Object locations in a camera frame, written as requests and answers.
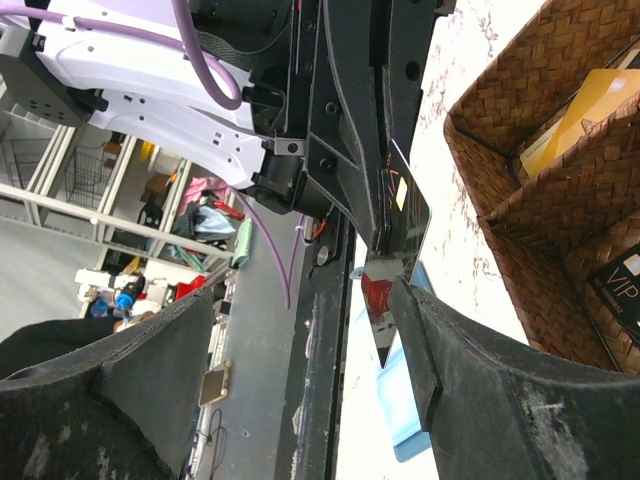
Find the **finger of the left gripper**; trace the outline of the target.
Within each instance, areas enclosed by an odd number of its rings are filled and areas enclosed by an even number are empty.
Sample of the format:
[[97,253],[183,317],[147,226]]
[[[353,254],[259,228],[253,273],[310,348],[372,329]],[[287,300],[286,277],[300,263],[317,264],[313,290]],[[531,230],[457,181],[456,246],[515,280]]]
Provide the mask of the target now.
[[383,205],[386,140],[379,74],[387,60],[385,1],[297,1],[299,53],[311,67],[305,167],[311,184],[366,245],[388,240]]
[[410,153],[434,23],[433,1],[371,3],[369,62],[382,148],[395,140]]

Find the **dark credit card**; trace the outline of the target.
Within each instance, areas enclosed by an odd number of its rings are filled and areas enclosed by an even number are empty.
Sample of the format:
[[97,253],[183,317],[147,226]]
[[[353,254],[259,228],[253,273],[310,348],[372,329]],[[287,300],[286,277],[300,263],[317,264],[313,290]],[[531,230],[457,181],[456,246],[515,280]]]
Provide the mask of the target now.
[[587,279],[632,341],[639,344],[639,244],[594,270]]

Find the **brown wicker divided tray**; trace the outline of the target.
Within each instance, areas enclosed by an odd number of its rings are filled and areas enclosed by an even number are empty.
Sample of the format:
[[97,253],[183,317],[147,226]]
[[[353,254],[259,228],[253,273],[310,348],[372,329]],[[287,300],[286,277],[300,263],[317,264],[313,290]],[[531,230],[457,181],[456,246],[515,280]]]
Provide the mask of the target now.
[[639,244],[639,92],[536,176],[520,162],[595,69],[639,69],[638,3],[549,1],[444,134],[529,344],[637,375],[639,344],[587,277]]

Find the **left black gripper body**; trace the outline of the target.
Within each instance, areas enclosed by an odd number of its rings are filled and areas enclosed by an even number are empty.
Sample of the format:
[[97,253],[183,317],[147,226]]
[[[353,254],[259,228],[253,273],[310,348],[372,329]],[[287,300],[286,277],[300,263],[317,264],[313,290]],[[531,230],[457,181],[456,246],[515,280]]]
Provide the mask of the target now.
[[323,215],[325,197],[304,167],[313,69],[311,38],[300,30],[301,6],[315,1],[191,1],[201,47],[249,74],[242,88],[254,132],[265,148],[252,185],[241,191],[269,210]]

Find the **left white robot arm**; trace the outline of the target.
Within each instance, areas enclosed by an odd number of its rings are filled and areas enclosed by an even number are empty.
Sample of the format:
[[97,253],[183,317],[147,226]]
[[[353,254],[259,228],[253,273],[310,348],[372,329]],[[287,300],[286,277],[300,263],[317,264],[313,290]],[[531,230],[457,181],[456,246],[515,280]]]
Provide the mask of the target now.
[[409,169],[434,1],[5,1],[1,75],[68,126],[152,141],[267,209],[419,248]]

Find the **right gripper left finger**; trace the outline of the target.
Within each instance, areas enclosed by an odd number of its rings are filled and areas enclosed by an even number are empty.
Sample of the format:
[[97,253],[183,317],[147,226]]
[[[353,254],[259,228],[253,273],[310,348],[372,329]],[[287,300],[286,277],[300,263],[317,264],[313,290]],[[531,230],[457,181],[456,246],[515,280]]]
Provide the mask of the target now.
[[2,478],[178,478],[213,323],[212,292],[202,288],[3,380]]

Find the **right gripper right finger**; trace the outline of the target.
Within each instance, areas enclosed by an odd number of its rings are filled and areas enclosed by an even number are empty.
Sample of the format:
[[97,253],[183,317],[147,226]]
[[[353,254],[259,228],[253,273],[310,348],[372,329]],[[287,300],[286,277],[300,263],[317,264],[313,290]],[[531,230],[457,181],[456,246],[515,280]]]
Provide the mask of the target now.
[[639,381],[537,351],[397,278],[389,306],[443,479],[635,479]]

